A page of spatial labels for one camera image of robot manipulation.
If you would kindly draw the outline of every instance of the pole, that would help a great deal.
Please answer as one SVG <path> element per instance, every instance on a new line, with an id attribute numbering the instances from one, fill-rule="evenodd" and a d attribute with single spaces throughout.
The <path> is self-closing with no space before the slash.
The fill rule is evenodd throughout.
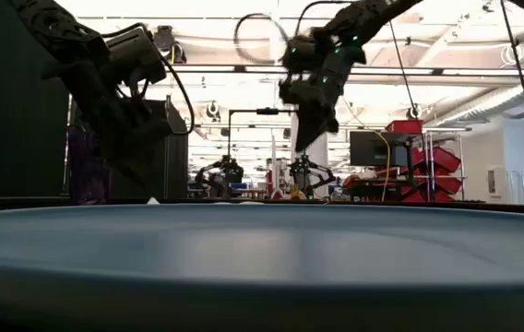
<path id="1" fill-rule="evenodd" d="M 232 115 L 233 115 L 233 110 L 229 110 L 229 127 L 227 128 L 227 131 L 229 132 L 227 134 L 227 156 L 228 157 L 232 155 Z"/>
<path id="2" fill-rule="evenodd" d="M 465 160 L 463 159 L 463 138 L 457 134 L 458 137 L 458 154 L 461 158 L 461 199 L 465 200 Z"/>
<path id="3" fill-rule="evenodd" d="M 432 201 L 435 202 L 435 192 L 436 192 L 436 177 L 435 177 L 435 142 L 433 139 L 433 134 L 430 134 L 430 173 L 432 174 L 432 182 L 431 182 L 431 188 L 432 188 Z"/>

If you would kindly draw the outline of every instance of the blue tabletop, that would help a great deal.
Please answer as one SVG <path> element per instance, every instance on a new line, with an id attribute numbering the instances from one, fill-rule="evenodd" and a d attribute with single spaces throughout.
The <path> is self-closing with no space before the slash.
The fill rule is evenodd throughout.
<path id="1" fill-rule="evenodd" d="M 524 283 L 524 215 L 160 205 L 0 212 L 0 267 L 251 285 Z"/>

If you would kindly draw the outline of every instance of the blue table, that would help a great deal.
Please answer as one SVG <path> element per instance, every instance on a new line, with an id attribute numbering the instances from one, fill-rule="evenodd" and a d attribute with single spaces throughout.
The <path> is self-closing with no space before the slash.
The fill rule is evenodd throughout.
<path id="1" fill-rule="evenodd" d="M 0 320 L 520 329 L 524 215 L 303 205 L 0 212 Z"/>

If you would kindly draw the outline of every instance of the purple object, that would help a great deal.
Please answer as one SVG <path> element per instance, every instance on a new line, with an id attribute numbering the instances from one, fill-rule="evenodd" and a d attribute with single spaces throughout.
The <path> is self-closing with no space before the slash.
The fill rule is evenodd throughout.
<path id="1" fill-rule="evenodd" d="M 69 196 L 72 205 L 106 204 L 111 171 L 98 157 L 98 138 L 80 126 L 69 126 Z"/>

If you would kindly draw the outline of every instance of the ceiling beam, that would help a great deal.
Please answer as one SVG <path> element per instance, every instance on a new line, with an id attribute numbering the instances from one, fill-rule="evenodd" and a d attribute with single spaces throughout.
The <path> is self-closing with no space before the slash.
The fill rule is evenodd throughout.
<path id="1" fill-rule="evenodd" d="M 457 23 L 451 27 L 445 29 L 445 32 L 432 44 L 432 46 L 422 54 L 422 56 L 416 61 L 413 66 L 421 67 L 429 64 L 441 51 L 443 51 L 450 42 L 453 42 L 459 37 L 461 26 L 465 25 L 470 19 L 475 16 L 485 14 L 482 9 L 482 4 L 479 2 L 475 3 L 478 7 L 469 11 L 468 13 L 461 14 L 457 18 Z"/>

